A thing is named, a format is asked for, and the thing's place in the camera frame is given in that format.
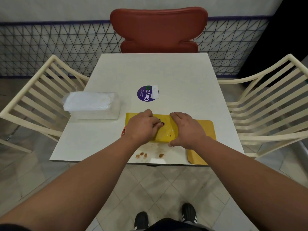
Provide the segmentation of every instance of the yellow paper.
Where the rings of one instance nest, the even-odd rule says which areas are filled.
[[[130,118],[137,115],[138,113],[126,113],[125,126],[127,125]],[[154,117],[159,118],[165,125],[159,129],[157,135],[153,139],[153,142],[157,143],[169,143],[174,140],[178,134],[178,127],[171,118],[170,115],[162,114],[153,114]],[[204,129],[207,136],[210,136],[212,139],[216,140],[214,124],[210,120],[197,120],[199,124]],[[187,160],[191,164],[201,164],[208,165],[195,151],[187,150]]]

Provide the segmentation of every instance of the black curtain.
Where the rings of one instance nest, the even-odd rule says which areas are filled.
[[[240,69],[239,78],[259,73],[287,54],[293,54],[299,61],[302,61],[308,55],[307,4],[308,0],[282,1]],[[269,73],[263,78],[263,81],[278,70]]]

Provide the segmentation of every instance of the person's left arm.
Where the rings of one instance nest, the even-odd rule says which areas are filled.
[[[32,231],[83,231],[98,214],[133,153],[162,123],[146,110],[131,118],[125,135],[60,175],[0,218]]]

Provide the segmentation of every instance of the black sleeve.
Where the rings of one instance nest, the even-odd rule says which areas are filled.
[[[13,225],[13,224],[1,224],[0,231],[31,231],[25,227],[20,225]]]

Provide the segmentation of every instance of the black shoe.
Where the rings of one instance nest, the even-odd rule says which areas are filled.
[[[182,206],[182,221],[190,221],[197,223],[197,214],[194,207],[189,203],[184,203]]]
[[[146,212],[139,212],[135,218],[135,230],[147,229],[149,227],[149,218]]]

